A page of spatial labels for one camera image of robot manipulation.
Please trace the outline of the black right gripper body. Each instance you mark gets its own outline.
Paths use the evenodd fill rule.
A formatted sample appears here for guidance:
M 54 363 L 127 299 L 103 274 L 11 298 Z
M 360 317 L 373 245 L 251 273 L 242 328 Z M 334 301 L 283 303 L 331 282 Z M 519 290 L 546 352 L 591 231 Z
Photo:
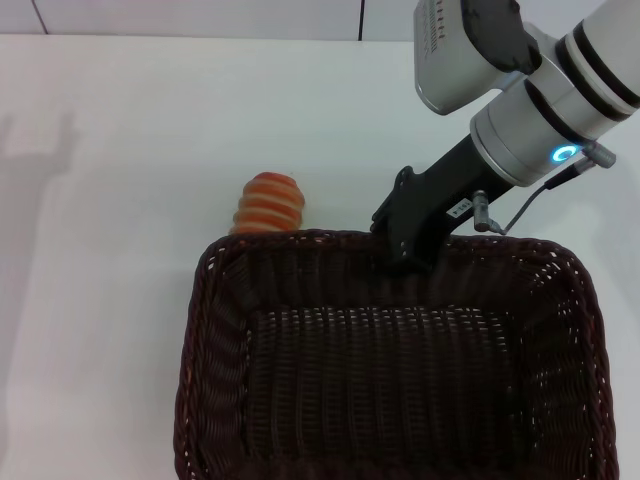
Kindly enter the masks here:
M 415 255 L 434 265 L 450 234 L 473 216 L 475 192 L 494 201 L 512 188 L 485 162 L 471 136 L 422 173 L 403 168 L 387 196 L 400 204 L 397 231 L 384 235 L 389 257 Z

